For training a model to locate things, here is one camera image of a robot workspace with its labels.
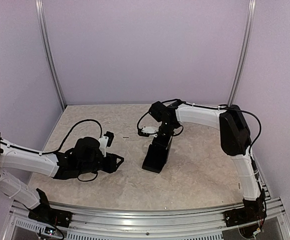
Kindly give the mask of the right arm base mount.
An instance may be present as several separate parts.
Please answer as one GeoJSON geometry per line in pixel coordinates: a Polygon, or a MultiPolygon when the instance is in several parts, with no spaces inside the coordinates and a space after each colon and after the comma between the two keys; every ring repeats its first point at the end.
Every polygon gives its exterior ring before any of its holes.
{"type": "Polygon", "coordinates": [[[256,200],[243,199],[243,207],[227,210],[223,215],[226,227],[264,220],[267,217],[266,201],[261,196],[256,198],[256,200]]]}

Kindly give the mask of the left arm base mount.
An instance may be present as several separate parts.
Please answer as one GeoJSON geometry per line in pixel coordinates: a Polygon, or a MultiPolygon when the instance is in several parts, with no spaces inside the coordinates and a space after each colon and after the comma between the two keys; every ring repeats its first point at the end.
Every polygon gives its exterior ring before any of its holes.
{"type": "Polygon", "coordinates": [[[28,217],[51,226],[68,228],[73,213],[66,210],[52,208],[46,194],[38,188],[36,191],[39,195],[39,205],[33,209],[29,209],[28,217]]]}

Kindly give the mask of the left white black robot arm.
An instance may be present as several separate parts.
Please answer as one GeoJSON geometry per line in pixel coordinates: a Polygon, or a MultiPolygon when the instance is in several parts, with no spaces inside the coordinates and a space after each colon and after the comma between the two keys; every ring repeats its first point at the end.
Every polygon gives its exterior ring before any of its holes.
{"type": "Polygon", "coordinates": [[[45,193],[32,189],[7,169],[18,169],[41,174],[56,180],[79,179],[83,174],[97,175],[99,171],[111,174],[118,170],[124,158],[106,149],[112,143],[113,134],[107,132],[100,139],[80,138],[66,152],[42,152],[22,148],[0,137],[0,192],[10,199],[34,210],[42,221],[48,223],[55,217],[45,193]]]}

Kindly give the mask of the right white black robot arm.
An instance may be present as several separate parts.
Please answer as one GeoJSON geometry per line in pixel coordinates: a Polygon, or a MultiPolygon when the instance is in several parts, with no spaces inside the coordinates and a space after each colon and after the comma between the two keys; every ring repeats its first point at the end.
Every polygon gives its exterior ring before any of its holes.
{"type": "Polygon", "coordinates": [[[160,126],[143,127],[138,131],[139,135],[154,137],[142,165],[144,170],[161,172],[167,162],[172,139],[177,136],[175,130],[182,130],[183,123],[212,127],[219,130],[222,151],[231,157],[240,178],[245,206],[240,211],[240,217],[245,222],[251,222],[259,215],[265,194],[253,158],[254,140],[244,118],[246,111],[237,105],[200,106],[173,99],[153,103],[147,113],[160,126]]]}

